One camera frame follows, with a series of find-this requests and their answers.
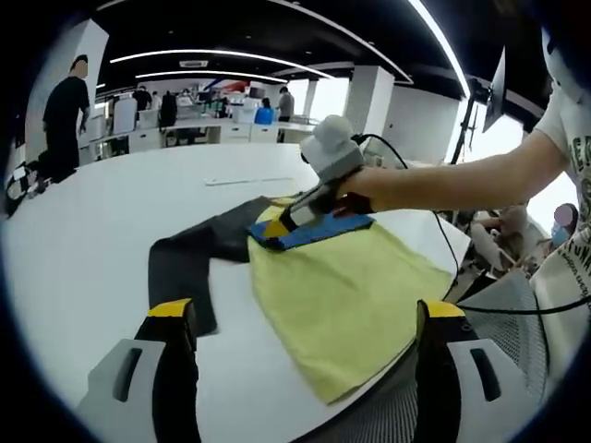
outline hand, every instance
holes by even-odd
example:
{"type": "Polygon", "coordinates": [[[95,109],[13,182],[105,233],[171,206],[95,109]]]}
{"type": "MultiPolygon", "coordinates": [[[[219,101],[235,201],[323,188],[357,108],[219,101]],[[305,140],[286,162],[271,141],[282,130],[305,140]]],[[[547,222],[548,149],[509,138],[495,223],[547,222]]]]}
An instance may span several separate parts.
{"type": "MultiPolygon", "coordinates": [[[[337,191],[337,197],[342,198],[347,193],[355,193],[359,196],[369,198],[369,204],[374,212],[391,210],[393,208],[389,205],[387,196],[383,195],[382,191],[383,183],[391,174],[395,174],[395,171],[364,167],[341,184],[337,191]]],[[[345,215],[346,213],[346,208],[339,208],[337,203],[336,214],[345,215]]]]}

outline cabinet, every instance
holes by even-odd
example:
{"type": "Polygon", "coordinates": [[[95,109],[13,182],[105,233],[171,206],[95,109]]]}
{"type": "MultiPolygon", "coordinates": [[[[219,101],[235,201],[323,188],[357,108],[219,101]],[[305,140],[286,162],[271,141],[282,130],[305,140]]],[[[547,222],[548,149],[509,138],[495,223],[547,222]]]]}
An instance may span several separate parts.
{"type": "Polygon", "coordinates": [[[248,143],[250,125],[224,125],[220,131],[220,143],[248,143]]]}
{"type": "Polygon", "coordinates": [[[250,143],[277,143],[279,129],[276,126],[252,125],[250,143]]]}

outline blue cloth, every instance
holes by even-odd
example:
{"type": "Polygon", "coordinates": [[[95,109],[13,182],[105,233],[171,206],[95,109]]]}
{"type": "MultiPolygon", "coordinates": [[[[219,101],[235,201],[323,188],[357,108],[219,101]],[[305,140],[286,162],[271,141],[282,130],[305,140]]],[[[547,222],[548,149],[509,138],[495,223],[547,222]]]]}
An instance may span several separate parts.
{"type": "Polygon", "coordinates": [[[257,125],[270,125],[273,123],[274,114],[272,108],[259,108],[255,114],[255,123],[257,125]]]}
{"type": "Polygon", "coordinates": [[[325,216],[316,226],[302,226],[288,235],[266,238],[263,233],[268,221],[253,224],[248,231],[263,247],[276,251],[284,251],[292,247],[308,245],[342,233],[349,233],[357,229],[368,228],[373,219],[367,215],[351,215],[335,219],[331,214],[325,216]]]}

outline yellow towel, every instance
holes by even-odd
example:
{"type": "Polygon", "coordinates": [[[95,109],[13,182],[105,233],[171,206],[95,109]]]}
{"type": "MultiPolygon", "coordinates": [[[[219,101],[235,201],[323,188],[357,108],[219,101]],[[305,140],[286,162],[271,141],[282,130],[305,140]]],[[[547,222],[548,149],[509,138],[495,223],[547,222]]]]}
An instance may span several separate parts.
{"type": "Polygon", "coordinates": [[[452,281],[376,223],[281,253],[249,238],[248,253],[263,312],[327,403],[397,357],[415,336],[416,301],[440,300],[452,281]]]}

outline desk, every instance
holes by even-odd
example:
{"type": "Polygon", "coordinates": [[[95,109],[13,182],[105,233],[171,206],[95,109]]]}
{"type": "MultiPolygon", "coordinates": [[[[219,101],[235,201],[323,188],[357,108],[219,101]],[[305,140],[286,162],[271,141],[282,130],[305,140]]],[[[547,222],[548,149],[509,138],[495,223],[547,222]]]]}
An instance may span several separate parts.
{"type": "MultiPolygon", "coordinates": [[[[244,131],[241,131],[241,138],[237,141],[238,143],[247,143],[259,141],[259,137],[257,137],[255,134],[258,134],[261,129],[270,129],[275,134],[275,140],[277,137],[277,131],[283,130],[286,133],[285,143],[299,143],[303,138],[312,133],[314,127],[315,126],[313,125],[301,125],[298,123],[288,122],[274,122],[272,125],[257,125],[254,123],[236,123],[230,118],[200,118],[191,120],[177,120],[174,126],[168,126],[164,129],[164,134],[177,129],[211,129],[214,131],[214,133],[206,137],[207,142],[224,143],[228,142],[228,140],[227,138],[221,136],[221,133],[223,134],[226,130],[231,130],[232,128],[240,128],[244,129],[244,131]]],[[[160,130],[158,128],[142,129],[138,127],[136,130],[131,132],[91,140],[88,146],[80,148],[80,164],[85,165],[94,162],[94,158],[96,156],[96,145],[114,140],[116,138],[128,138],[130,154],[143,152],[146,150],[157,150],[164,147],[163,135],[160,134],[160,130]]]]}
{"type": "MultiPolygon", "coordinates": [[[[95,162],[25,200],[3,232],[8,290],[49,386],[75,407],[90,370],[122,338],[134,337],[149,309],[148,252],[156,240],[254,197],[287,195],[317,181],[297,145],[203,145],[95,162]],[[292,180],[205,185],[212,178],[281,176],[292,180]]],[[[400,210],[375,218],[453,271],[430,212],[400,210]]],[[[442,224],[461,259],[468,238],[442,224]]],[[[334,417],[383,375],[345,401],[325,405],[260,311],[248,265],[213,260],[210,287],[219,333],[197,345],[204,442],[291,441],[334,417]]]]}

